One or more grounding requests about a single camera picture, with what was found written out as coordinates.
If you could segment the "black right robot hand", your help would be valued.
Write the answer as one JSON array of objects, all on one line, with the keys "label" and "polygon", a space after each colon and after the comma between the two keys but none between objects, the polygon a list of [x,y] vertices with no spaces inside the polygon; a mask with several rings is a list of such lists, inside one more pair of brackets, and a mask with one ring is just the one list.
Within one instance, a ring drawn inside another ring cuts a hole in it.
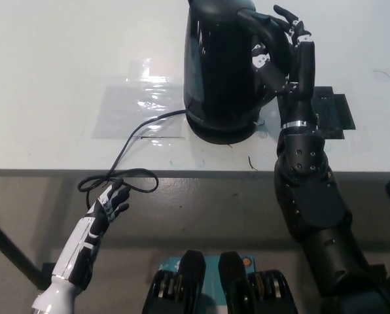
[{"label": "black right robot hand", "polygon": [[281,99],[281,129],[306,127],[315,130],[318,119],[311,106],[315,88],[315,43],[304,22],[292,12],[274,5],[284,20],[269,16],[291,38],[291,69],[284,75],[269,54],[252,57],[253,70],[267,88]]}]

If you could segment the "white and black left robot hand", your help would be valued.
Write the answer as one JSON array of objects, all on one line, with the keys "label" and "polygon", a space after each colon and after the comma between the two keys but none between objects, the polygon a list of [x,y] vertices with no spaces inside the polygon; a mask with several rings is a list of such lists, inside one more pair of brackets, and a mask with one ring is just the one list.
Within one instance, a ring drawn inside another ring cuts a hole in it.
[{"label": "white and black left robot hand", "polygon": [[106,188],[77,222],[54,266],[52,278],[86,289],[104,234],[119,214],[129,207],[126,201],[130,197],[130,188],[123,183],[118,179]]}]

